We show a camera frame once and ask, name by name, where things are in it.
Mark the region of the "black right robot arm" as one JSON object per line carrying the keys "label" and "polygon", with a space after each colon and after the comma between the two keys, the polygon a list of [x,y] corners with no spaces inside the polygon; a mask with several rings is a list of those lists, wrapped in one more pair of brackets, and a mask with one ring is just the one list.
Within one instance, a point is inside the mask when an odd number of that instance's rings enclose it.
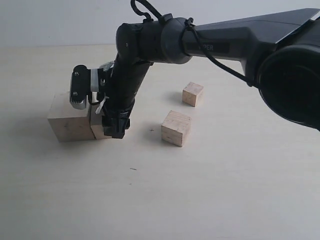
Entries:
{"label": "black right robot arm", "polygon": [[117,55],[107,71],[102,127],[121,139],[139,87],[154,63],[185,64],[204,57],[258,89],[263,101],[287,121],[320,127],[320,11],[302,8],[195,25],[171,14],[156,21],[123,23]]}

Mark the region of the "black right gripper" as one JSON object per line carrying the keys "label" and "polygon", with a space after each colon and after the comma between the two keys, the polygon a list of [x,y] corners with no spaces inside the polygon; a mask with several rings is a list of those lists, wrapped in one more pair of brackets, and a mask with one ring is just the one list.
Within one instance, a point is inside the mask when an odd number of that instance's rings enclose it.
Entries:
{"label": "black right gripper", "polygon": [[101,68],[106,76],[107,97],[103,105],[103,133],[122,139],[130,128],[130,115],[140,88],[140,63],[107,62]]}

